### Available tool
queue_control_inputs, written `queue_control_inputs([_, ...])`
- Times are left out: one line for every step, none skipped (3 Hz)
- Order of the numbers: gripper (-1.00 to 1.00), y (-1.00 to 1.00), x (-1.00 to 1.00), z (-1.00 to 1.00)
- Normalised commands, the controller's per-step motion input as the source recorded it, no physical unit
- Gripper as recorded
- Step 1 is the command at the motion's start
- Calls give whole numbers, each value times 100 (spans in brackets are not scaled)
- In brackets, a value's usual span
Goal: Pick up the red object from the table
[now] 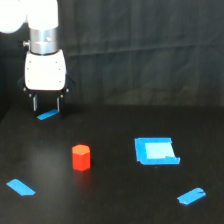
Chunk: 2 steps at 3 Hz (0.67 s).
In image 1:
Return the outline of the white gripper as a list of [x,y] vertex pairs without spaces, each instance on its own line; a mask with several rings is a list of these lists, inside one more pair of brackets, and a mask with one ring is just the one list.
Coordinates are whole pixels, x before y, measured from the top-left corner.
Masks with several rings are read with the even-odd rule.
[[[28,51],[25,58],[24,76],[18,86],[29,91],[66,91],[74,81],[67,76],[65,57],[62,50],[50,55],[36,55]],[[37,94],[31,96],[33,114],[38,112]],[[57,98],[57,110],[61,117],[65,114],[64,95]]]

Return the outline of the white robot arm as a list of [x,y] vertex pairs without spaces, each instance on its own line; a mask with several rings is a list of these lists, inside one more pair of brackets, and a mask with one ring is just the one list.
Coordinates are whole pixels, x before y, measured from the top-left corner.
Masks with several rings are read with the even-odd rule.
[[38,109],[38,91],[57,91],[57,108],[63,114],[65,94],[74,81],[67,76],[63,50],[58,43],[57,0],[0,0],[0,33],[17,32],[26,23],[30,39],[21,45],[27,49],[24,76],[18,81],[28,92],[32,110]]

